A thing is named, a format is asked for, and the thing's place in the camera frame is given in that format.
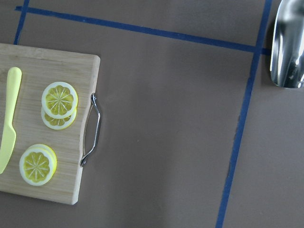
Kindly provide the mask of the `lower overlapped lemon slice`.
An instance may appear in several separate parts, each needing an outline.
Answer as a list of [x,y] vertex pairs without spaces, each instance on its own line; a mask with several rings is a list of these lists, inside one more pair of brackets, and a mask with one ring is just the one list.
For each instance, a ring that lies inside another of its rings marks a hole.
[[56,119],[46,114],[43,108],[41,108],[41,118],[43,123],[50,129],[63,130],[68,128],[75,120],[77,110],[75,110],[70,116],[66,118]]

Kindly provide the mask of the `upper lemon slice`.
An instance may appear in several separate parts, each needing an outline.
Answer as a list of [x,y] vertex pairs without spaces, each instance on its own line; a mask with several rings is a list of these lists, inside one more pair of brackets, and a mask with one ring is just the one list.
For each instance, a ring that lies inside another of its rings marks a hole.
[[63,119],[71,116],[76,110],[78,95],[69,83],[57,81],[45,88],[41,103],[48,116]]

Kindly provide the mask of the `bamboo cutting board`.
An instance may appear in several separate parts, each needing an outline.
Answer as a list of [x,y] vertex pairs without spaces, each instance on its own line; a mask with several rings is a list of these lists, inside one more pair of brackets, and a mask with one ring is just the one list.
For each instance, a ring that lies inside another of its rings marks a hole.
[[[17,138],[10,161],[0,176],[3,192],[73,205],[78,201],[83,166],[89,152],[85,150],[86,126],[91,110],[97,113],[96,129],[91,133],[97,144],[101,126],[101,108],[96,103],[96,84],[100,57],[60,50],[0,46],[0,115],[5,115],[8,70],[19,67],[22,79],[13,118]],[[41,118],[44,89],[56,81],[67,82],[78,95],[74,122],[64,130],[48,128]],[[24,151],[34,144],[45,144],[57,156],[57,169],[42,186],[27,184],[19,171]]]

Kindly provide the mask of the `metal scoop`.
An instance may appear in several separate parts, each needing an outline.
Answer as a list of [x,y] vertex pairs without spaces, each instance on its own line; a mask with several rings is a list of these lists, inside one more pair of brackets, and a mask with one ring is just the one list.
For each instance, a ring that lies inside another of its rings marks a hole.
[[281,1],[276,14],[270,75],[284,88],[304,86],[304,2]]

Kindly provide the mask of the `yellow plastic knife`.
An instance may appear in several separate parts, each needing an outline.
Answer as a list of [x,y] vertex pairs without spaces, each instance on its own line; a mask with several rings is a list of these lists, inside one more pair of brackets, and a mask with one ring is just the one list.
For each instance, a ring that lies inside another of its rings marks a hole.
[[13,117],[17,98],[19,95],[19,88],[21,84],[22,71],[18,67],[12,67],[8,70],[6,83],[6,104],[5,104],[5,118],[2,132],[2,139],[0,145],[0,173],[2,174],[10,161],[15,142],[16,131],[13,127]]

